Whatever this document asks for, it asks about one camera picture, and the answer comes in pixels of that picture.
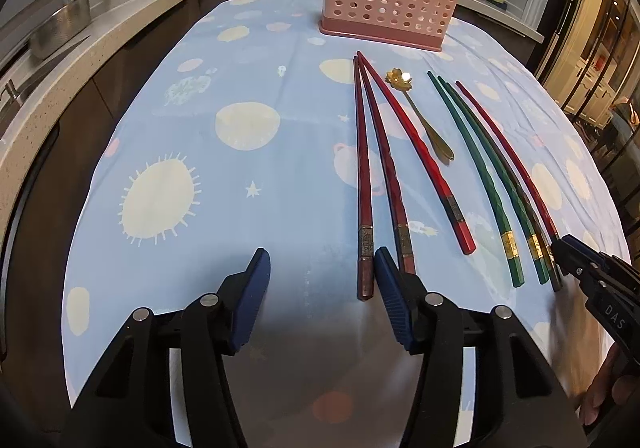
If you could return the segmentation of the person's right hand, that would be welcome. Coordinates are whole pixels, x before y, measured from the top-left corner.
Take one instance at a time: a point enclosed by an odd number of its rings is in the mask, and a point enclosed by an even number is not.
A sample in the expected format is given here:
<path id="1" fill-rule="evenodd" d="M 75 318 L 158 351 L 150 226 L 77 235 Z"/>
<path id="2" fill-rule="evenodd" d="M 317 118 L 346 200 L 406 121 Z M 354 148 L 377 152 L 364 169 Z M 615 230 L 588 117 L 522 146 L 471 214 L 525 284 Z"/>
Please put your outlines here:
<path id="1" fill-rule="evenodd" d="M 622 350 L 614 343 L 591 384 L 578 398 L 578 418 L 582 425 L 589 426 L 597 420 L 605 398 L 610 396 L 616 405 L 624 405 L 639 386 L 639 377 L 633 374 L 614 379 L 614 364 L 620 357 Z"/>

